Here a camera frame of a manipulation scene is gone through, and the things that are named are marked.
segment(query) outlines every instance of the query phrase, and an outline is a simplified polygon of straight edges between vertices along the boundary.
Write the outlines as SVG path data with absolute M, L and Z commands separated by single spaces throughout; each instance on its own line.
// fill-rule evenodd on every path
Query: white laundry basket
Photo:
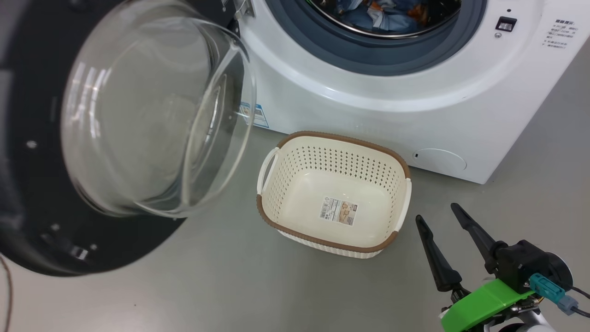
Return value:
M 408 165 L 390 149 L 297 132 L 268 154 L 257 192 L 262 218 L 282 235 L 338 255 L 371 258 L 402 227 L 412 182 Z

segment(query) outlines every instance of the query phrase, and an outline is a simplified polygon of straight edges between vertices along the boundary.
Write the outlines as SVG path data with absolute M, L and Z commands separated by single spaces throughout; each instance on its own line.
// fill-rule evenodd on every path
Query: laundry basket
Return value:
M 320 132 L 289 135 L 264 160 L 262 218 L 304 245 L 371 258 L 396 237 L 412 192 L 409 168 L 379 145 Z

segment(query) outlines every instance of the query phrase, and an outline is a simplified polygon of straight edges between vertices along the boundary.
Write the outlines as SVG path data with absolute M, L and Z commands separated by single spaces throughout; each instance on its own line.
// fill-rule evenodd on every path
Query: washing machine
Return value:
M 336 1 L 250 1 L 256 125 L 364 139 L 480 184 L 590 34 L 586 0 L 430 1 L 460 9 L 411 34 L 345 24 Z
M 584 0 L 425 0 L 397 32 L 335 3 L 1 1 L 0 252 L 132 263 L 223 190 L 254 125 L 484 183 L 590 33 Z

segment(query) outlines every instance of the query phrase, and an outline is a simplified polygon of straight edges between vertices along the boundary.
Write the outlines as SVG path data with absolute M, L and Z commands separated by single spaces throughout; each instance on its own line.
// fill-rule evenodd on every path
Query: floor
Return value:
M 11 264 L 11 332 L 442 331 L 437 315 L 451 302 L 435 289 L 414 216 L 430 224 L 466 288 L 488 276 L 452 202 L 496 239 L 527 239 L 557 253 L 577 286 L 589 290 L 589 58 L 590 44 L 487 184 L 412 169 L 406 224 L 373 259 L 305 247 L 261 220 L 253 174 L 282 135 L 256 129 L 222 197 L 133 265 L 64 279 Z M 0 298 L 5 294 L 1 289 Z M 587 318 L 567 317 L 549 301 L 542 310 L 558 331 L 588 331 Z

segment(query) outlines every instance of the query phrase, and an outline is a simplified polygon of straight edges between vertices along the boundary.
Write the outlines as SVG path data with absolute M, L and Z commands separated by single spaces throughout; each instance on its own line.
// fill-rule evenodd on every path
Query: green plastic part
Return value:
M 453 304 L 441 320 L 442 328 L 445 332 L 468 330 L 534 293 L 518 294 L 495 279 Z

